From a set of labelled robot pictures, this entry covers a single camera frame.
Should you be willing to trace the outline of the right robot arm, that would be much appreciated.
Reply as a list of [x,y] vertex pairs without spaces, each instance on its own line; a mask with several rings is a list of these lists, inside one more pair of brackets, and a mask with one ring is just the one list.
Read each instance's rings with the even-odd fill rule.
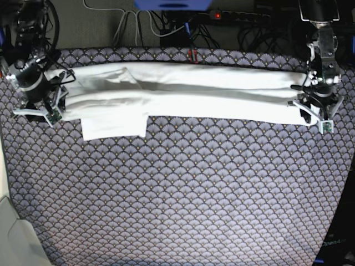
[[23,1],[14,17],[15,40],[6,18],[1,20],[1,76],[23,98],[15,116],[54,126],[63,118],[65,85],[74,72],[58,63],[59,18],[52,1]]

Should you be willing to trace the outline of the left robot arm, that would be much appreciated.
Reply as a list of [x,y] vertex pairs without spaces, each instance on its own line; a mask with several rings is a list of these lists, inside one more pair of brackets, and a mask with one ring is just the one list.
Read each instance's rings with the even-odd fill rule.
[[336,61],[338,39],[332,23],[339,21],[336,1],[299,1],[301,20],[315,27],[307,47],[310,56],[307,74],[302,85],[291,85],[300,91],[291,102],[299,108],[305,122],[316,120],[321,134],[334,132],[333,118],[344,97],[336,95],[336,86],[341,81],[341,71]]

